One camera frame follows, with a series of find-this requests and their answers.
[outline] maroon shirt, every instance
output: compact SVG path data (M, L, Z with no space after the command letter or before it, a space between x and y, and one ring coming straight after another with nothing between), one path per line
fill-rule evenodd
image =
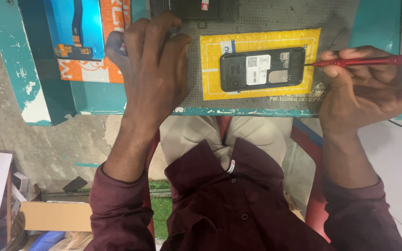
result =
M173 211L161 250L402 250L381 180L360 189L324 181L328 244L289 210L276 161L243 139L231 159L227 173L204 140L165 169ZM147 181L143 174L121 182L98 168L89 198L94 239L86 251L155 250L147 229L153 211L142 207Z

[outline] left hand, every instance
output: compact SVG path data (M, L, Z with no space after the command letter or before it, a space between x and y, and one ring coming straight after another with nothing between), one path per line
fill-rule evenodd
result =
M181 19L169 11L152 21L141 18L125 33L113 31L105 53L123 74L127 105L126 123L154 134L187 96L186 53L191 37L177 34L164 44L167 31ZM127 55L120 50L125 43Z

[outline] perforated metal mat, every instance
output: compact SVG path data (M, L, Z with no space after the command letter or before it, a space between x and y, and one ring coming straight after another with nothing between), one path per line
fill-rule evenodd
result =
M200 42L201 35L300 30L322 28L318 52L345 48L350 37L358 0L240 0L235 23L184 23L180 32L192 36L188 50L188 88L190 93L181 107L309 109L317 112L325 95L327 77L315 69L311 94L276 97L203 100Z

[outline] beige pants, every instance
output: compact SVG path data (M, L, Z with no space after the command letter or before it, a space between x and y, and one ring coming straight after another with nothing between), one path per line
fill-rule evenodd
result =
M170 116L161 125L161 146L167 164L207 140L224 170L229 168L235 139L242 138L269 154L279 165L285 157L293 118L235 116L221 144L216 117Z

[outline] person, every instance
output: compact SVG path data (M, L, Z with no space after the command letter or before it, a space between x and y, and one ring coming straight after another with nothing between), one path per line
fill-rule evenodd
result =
M154 250L142 207L147 145L160 129L173 210L168 250L402 250L383 182L358 128L402 113L400 66L326 66L330 91L319 112L323 193L331 243L289 211L280 164L291 118L234 117L221 144L215 117L170 116L187 96L191 37L170 12L112 32L106 54L125 80L128 100L116 142L96 172L89 203L93 240L85 250ZM121 49L125 43L126 54ZM386 56L370 46L321 53L322 60Z

